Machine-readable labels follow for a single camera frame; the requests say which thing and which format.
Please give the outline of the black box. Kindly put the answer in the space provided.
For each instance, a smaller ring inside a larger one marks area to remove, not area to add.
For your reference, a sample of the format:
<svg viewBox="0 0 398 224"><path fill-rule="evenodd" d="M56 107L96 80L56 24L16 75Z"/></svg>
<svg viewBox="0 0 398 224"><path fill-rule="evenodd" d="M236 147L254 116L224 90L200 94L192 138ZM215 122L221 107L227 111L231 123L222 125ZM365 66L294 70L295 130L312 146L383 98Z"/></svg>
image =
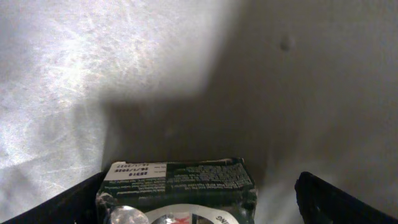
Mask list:
<svg viewBox="0 0 398 224"><path fill-rule="evenodd" d="M96 194L98 223L254 223L243 159L115 162Z"/></svg>

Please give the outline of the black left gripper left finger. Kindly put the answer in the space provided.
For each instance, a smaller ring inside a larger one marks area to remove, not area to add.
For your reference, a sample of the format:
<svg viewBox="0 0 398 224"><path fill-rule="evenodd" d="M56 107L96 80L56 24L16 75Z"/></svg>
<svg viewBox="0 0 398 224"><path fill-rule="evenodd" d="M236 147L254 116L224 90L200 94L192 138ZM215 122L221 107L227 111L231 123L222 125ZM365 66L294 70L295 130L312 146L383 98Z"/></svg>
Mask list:
<svg viewBox="0 0 398 224"><path fill-rule="evenodd" d="M97 223L96 193L105 175L99 172L4 224Z"/></svg>

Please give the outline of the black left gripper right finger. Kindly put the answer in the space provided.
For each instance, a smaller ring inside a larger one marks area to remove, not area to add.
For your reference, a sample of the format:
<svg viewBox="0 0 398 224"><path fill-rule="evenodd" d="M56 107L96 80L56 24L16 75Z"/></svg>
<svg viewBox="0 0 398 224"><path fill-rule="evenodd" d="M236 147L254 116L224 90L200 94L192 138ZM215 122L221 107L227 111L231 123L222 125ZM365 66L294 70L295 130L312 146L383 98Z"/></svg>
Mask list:
<svg viewBox="0 0 398 224"><path fill-rule="evenodd" d="M396 218L309 172L300 174L295 191L304 224L397 224Z"/></svg>

